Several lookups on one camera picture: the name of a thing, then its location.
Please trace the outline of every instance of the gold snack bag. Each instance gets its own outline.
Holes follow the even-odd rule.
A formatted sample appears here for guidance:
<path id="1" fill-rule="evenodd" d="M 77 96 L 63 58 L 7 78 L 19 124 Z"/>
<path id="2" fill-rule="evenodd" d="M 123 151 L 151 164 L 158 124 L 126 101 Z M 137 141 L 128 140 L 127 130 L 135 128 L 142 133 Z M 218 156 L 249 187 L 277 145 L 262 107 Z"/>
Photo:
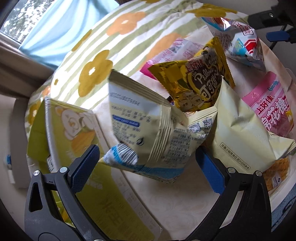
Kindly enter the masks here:
<path id="1" fill-rule="evenodd" d="M 109 105 L 118 142 L 99 162 L 166 183 L 183 172 L 217 115 L 212 106 L 187 118 L 159 94 L 116 71 L 109 77 Z"/>
<path id="2" fill-rule="evenodd" d="M 149 71 L 167 89 L 183 112 L 214 105 L 222 76 L 234 87 L 218 37 L 212 38 L 192 59 L 155 64 Z"/>
<path id="3" fill-rule="evenodd" d="M 295 151 L 295 141 L 267 131 L 251 107 L 224 80 L 214 106 L 218 110 L 217 121 L 206 144 L 226 167 L 241 173 L 264 172 L 276 160 Z"/>

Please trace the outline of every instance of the pink candy bag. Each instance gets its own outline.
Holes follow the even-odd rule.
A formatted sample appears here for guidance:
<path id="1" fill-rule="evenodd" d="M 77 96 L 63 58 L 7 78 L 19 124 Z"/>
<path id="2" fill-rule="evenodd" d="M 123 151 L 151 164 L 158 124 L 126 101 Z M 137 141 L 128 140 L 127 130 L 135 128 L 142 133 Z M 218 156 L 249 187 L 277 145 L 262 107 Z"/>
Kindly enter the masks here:
<path id="1" fill-rule="evenodd" d="M 294 127 L 288 100 L 275 73 L 268 72 L 242 100 L 255 111 L 268 131 L 286 137 Z"/>
<path id="2" fill-rule="evenodd" d="M 203 45 L 193 43 L 186 39 L 176 39 L 168 49 L 162 51 L 161 53 L 147 61 L 140 69 L 140 72 L 156 80 L 153 74 L 148 70 L 149 67 L 155 64 L 170 62 L 174 60 L 189 60 L 202 47 Z"/>

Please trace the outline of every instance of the metal screw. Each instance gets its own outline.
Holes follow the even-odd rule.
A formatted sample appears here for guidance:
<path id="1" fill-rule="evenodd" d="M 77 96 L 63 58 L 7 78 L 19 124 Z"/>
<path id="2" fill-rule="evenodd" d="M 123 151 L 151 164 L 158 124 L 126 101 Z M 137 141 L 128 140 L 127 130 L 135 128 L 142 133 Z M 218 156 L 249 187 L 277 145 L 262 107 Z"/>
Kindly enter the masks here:
<path id="1" fill-rule="evenodd" d="M 261 177 L 262 176 L 262 172 L 256 171 L 256 175 L 259 176 L 259 177 Z"/>
<path id="2" fill-rule="evenodd" d="M 61 167 L 59 171 L 60 171 L 61 173 L 64 173 L 64 172 L 66 172 L 67 170 L 68 170 L 67 167 Z"/>
<path id="3" fill-rule="evenodd" d="M 235 169 L 233 167 L 228 168 L 229 173 L 235 173 Z"/>
<path id="4" fill-rule="evenodd" d="M 40 171 L 39 171 L 39 170 L 36 170 L 36 171 L 33 172 L 33 175 L 34 175 L 34 176 L 38 176 L 39 173 L 40 173 Z"/>

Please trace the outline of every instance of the brand logo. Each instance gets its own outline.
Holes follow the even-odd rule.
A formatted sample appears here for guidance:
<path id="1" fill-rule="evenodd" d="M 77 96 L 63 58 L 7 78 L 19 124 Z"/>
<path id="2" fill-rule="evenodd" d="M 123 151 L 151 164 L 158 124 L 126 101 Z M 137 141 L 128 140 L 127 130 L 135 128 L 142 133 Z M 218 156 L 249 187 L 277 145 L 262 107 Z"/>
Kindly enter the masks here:
<path id="1" fill-rule="evenodd" d="M 268 88 L 268 90 L 269 90 L 269 91 L 272 91 L 272 90 L 274 89 L 274 87 L 275 87 L 276 85 L 278 85 L 278 84 L 279 84 L 278 81 L 274 81 L 273 84 L 272 84 L 272 86 L 270 86 L 270 87 Z"/>

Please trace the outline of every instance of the blue gripper pad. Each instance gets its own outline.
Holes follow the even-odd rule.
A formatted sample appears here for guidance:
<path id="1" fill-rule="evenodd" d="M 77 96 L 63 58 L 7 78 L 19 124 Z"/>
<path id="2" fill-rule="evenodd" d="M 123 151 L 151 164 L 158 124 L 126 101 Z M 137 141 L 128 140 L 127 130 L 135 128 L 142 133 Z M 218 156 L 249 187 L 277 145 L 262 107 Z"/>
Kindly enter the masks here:
<path id="1" fill-rule="evenodd" d="M 269 42 L 288 41 L 290 34 L 286 31 L 269 32 L 266 34 L 266 38 Z"/>
<path id="2" fill-rule="evenodd" d="M 221 195 L 225 189 L 224 176 L 202 147 L 197 148 L 195 152 L 195 159 L 214 192 Z"/>
<path id="3" fill-rule="evenodd" d="M 85 155 L 84 153 L 80 158 L 83 158 L 81 165 L 71 177 L 71 190 L 73 193 L 82 191 L 89 176 L 98 163 L 98 160 L 100 158 L 99 147 L 95 145 L 87 155 Z"/>

